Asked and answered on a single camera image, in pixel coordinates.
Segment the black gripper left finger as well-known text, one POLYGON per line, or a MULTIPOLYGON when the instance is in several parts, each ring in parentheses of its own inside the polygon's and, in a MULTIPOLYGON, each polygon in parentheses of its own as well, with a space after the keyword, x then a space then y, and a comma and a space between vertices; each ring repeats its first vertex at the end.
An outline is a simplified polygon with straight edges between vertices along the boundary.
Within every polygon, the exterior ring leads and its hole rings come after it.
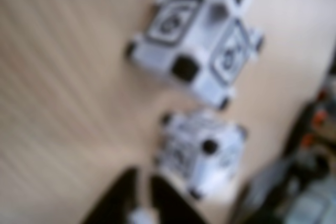
POLYGON ((126 223, 136 208, 137 167, 126 168, 90 209, 82 223, 126 223))

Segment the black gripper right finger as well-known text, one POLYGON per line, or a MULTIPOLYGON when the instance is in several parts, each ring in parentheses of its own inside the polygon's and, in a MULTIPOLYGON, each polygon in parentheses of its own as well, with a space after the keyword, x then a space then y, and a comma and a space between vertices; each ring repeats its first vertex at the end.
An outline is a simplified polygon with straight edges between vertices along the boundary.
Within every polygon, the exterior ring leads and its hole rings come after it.
POLYGON ((163 177, 151 176, 150 190, 153 207, 159 212, 160 223, 206 223, 163 177))

